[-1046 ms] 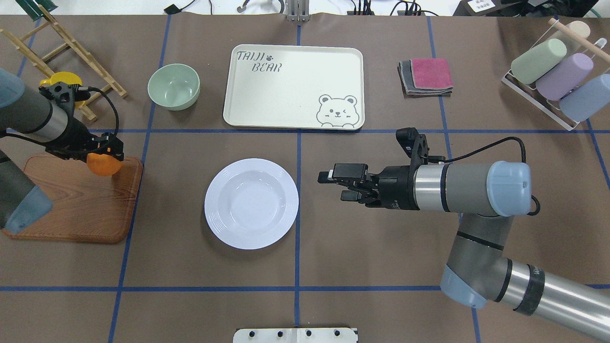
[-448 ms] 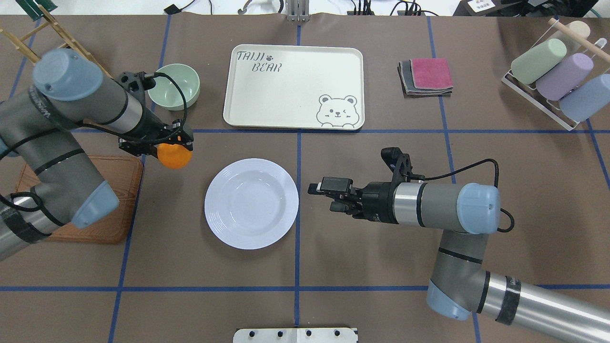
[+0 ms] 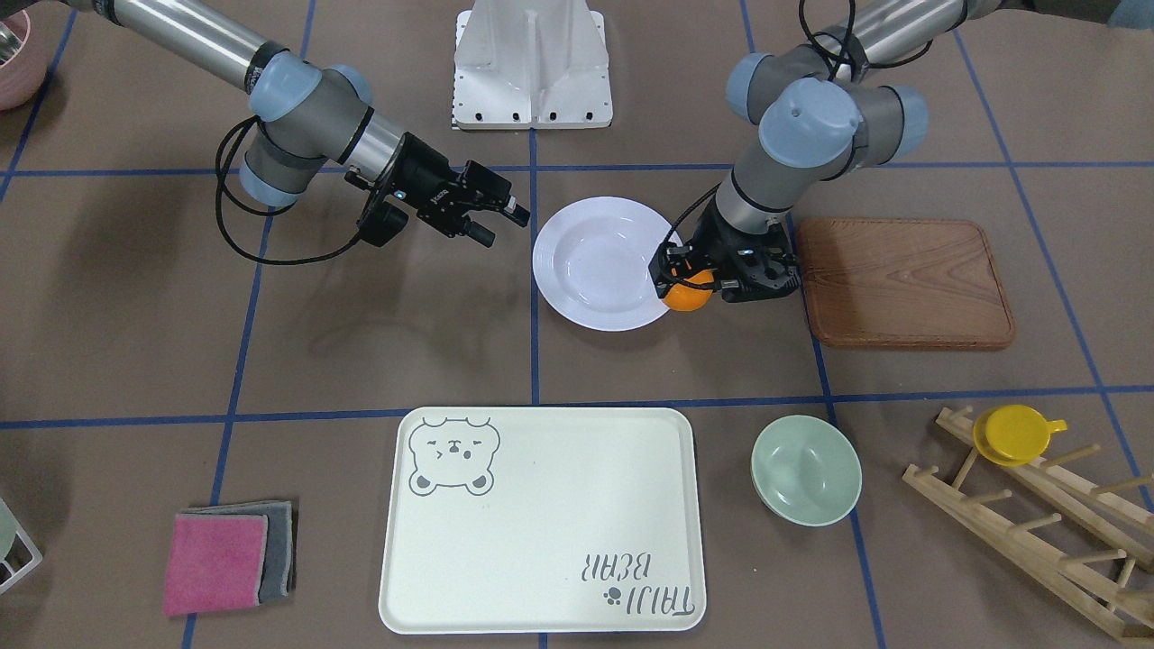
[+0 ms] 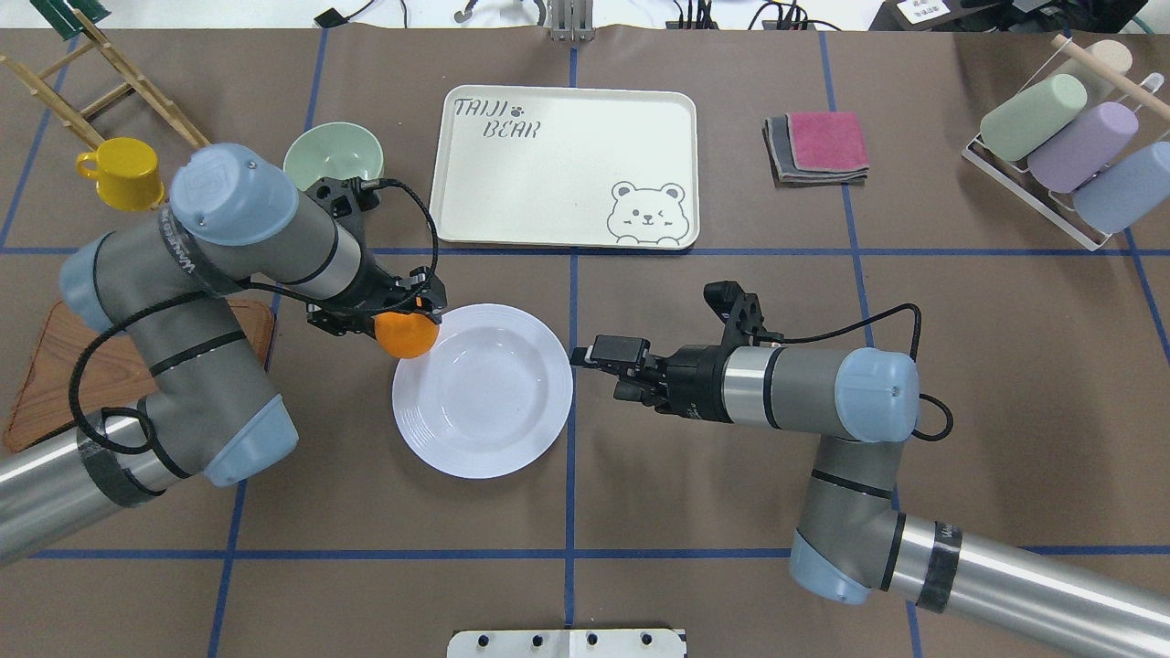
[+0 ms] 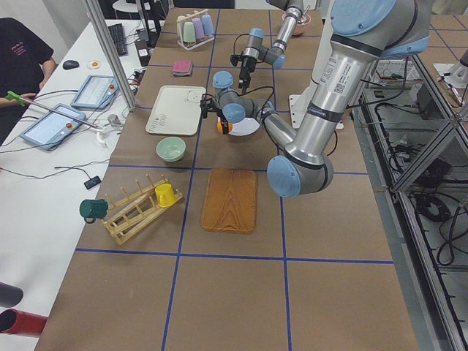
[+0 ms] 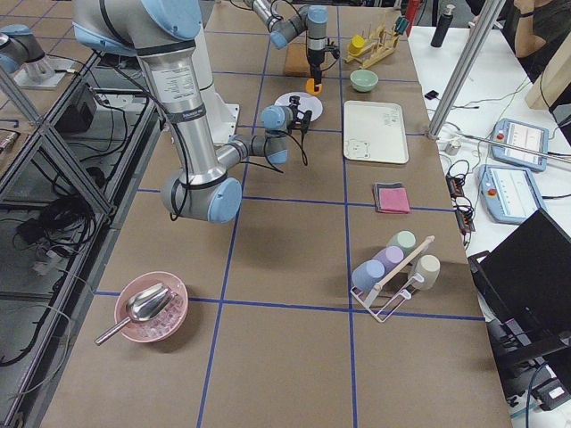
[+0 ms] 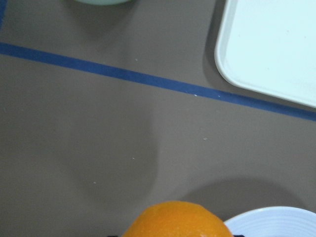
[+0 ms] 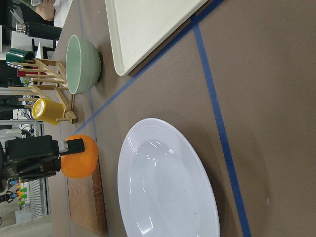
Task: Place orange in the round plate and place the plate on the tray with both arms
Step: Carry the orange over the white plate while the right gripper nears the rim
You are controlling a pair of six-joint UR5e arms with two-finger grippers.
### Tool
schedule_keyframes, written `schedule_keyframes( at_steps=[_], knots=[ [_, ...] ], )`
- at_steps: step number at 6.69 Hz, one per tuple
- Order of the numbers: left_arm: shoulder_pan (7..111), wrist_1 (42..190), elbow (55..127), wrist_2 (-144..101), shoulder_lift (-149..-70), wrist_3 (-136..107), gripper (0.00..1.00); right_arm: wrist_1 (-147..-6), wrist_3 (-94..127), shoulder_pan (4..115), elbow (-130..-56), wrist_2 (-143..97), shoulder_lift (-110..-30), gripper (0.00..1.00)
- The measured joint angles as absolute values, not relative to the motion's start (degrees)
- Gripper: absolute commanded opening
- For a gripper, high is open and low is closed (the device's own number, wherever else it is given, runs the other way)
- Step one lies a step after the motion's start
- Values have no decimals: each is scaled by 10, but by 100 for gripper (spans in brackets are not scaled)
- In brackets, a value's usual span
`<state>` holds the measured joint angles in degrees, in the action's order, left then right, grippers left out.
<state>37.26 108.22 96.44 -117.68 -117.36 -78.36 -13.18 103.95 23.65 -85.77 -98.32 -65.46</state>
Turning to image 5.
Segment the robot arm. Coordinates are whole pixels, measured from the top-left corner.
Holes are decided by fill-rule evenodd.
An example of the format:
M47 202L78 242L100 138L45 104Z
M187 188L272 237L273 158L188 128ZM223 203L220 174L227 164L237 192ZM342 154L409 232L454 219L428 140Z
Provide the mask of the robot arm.
M272 190L297 197L324 190L333 179L325 147L355 95L370 63L406 58L429 43L432 1L335 1L328 23L331 53L298 130L263 99L247 99L233 89L226 71L213 77L214 106L231 124L253 118L283 154L267 167Z
M282 68L285 62L285 51L296 26L304 17L302 1L267 1L270 5L284 10L284 20L273 44L267 48L263 45L264 32L260 28L253 28L249 32L246 47L240 55L231 55L231 64L236 66L241 62L238 87L245 94L249 88L251 74L255 71L258 62L271 65L273 68Z

